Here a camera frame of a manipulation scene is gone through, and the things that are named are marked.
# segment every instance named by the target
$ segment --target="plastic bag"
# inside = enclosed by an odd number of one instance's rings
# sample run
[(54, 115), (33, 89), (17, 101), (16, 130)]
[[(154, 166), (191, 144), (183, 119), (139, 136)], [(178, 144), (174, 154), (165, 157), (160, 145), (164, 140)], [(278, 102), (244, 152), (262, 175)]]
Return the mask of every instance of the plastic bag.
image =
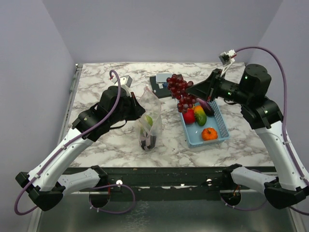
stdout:
[(147, 86), (138, 102), (146, 112), (135, 121), (135, 129), (141, 148), (148, 151), (162, 133), (161, 102)]

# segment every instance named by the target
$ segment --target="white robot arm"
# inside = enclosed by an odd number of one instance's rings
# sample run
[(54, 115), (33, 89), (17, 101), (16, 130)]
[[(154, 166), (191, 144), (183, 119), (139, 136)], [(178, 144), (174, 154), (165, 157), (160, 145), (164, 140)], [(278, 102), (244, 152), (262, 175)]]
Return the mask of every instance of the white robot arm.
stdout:
[[(101, 135), (124, 126), (123, 124), (120, 127), (112, 128), (112, 125), (120, 121), (137, 120), (145, 113), (145, 109), (139, 105), (134, 93), (129, 92), (131, 77), (125, 76), (118, 80), (117, 83), (114, 82), (114, 86), (103, 92), (100, 102), (79, 114), (67, 135), (42, 163), (29, 173), (20, 172), (16, 176), (19, 185), (29, 193), (32, 201), (43, 211), (57, 205), (64, 195), (92, 188), (98, 184), (100, 186), (108, 184), (107, 174), (99, 166), (93, 166), (77, 174), (62, 174), (76, 157)], [(114, 107), (119, 83), (121, 85), (119, 102), (110, 117), (99, 125), (99, 122)], [(17, 204), (15, 204), (15, 212), (19, 214)]]
[[(234, 52), (223, 53), (222, 60), (231, 58), (229, 55), (235, 56)], [(226, 65), (233, 62), (234, 59), (226, 62)], [(278, 173), (278, 177), (269, 176), (235, 164), (224, 170), (224, 182), (230, 186), (237, 184), (254, 189), (264, 194), (267, 200), (278, 209), (304, 200), (309, 195), (309, 188), (305, 182), (308, 172), (293, 145), (288, 141), (305, 178), (296, 168), (282, 136), (283, 116), (277, 104), (265, 96), (271, 80), (267, 70), (261, 65), (248, 65), (239, 84), (225, 80), (225, 74), (222, 72), (220, 69), (215, 69), (205, 81), (191, 86), (186, 92), (209, 101), (222, 97), (239, 103), (242, 115), (262, 139)], [(77, 174), (62, 174), (81, 152), (111, 130), (112, 125), (122, 120), (136, 120), (145, 112), (136, 101), (134, 94), (130, 93), (128, 88), (122, 88), (118, 106), (109, 119), (89, 134), (65, 147), (67, 141), (98, 124), (106, 116), (117, 94), (115, 88), (117, 87), (109, 87), (103, 92), (100, 102), (79, 114), (66, 137), (40, 165), (29, 173), (20, 172), (17, 175), (17, 182), (21, 187), (26, 188), (29, 197), (43, 211), (57, 205), (63, 195), (85, 188), (107, 185), (107, 174), (98, 166)]]
[(243, 117), (263, 141), (278, 177), (250, 171), (235, 164), (224, 170), (227, 178), (225, 183), (247, 186), (264, 194), (275, 208), (286, 208), (309, 195), (308, 172), (286, 131), (288, 141), (284, 140), (283, 115), (278, 105), (265, 96), (271, 81), (267, 69), (258, 64), (250, 64), (246, 66), (239, 84), (225, 80), (223, 72), (227, 70), (225, 67), (235, 61), (234, 57), (233, 50), (222, 53), (220, 60), (223, 61), (224, 69), (213, 70), (205, 81), (189, 87), (186, 92), (206, 101), (221, 97), (241, 105)]

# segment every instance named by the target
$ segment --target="red grapes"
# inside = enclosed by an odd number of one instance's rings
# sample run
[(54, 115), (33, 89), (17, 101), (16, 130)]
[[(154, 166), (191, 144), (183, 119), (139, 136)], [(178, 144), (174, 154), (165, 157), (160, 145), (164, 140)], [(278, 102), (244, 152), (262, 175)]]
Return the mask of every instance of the red grapes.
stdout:
[(179, 100), (177, 104), (178, 111), (186, 113), (197, 102), (195, 96), (185, 92), (187, 88), (194, 84), (193, 81), (186, 82), (181, 74), (173, 74), (172, 77), (166, 79), (166, 82), (168, 83), (168, 89), (171, 91), (172, 96)]

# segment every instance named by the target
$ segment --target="lavender wall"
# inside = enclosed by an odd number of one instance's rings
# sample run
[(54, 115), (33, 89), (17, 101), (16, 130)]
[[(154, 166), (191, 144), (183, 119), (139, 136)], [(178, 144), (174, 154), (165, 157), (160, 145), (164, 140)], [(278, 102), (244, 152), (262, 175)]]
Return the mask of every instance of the lavender wall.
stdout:
[[(278, 55), (286, 71), (288, 83), (287, 130), (307, 169), (309, 169), (308, 12), (308, 0), (284, 0), (259, 43), (260, 46), (267, 47)], [(278, 102), (283, 109), (282, 77), (274, 60), (263, 52), (255, 51), (250, 63), (259, 63), (267, 67), (273, 77), (268, 96)], [(300, 208), (309, 212), (309, 199), (300, 204)], [(308, 217), (303, 217), (303, 220), (309, 230)]]
[(42, 1), (73, 59), (81, 63), (219, 61), (222, 51), (257, 45), (282, 2)]
[[(2, 2), (0, 31), (0, 231), (25, 232), (14, 178), (55, 147), (75, 65), (41, 0)], [(31, 206), (25, 197), (20, 210)]]

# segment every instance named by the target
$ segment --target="mango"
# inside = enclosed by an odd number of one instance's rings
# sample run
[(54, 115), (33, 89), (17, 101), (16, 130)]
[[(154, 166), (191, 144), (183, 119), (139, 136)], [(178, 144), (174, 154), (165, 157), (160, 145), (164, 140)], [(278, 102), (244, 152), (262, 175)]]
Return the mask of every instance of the mango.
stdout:
[(207, 121), (207, 116), (203, 110), (203, 108), (200, 105), (197, 105), (194, 108), (194, 117), (198, 123), (199, 126), (204, 126)]

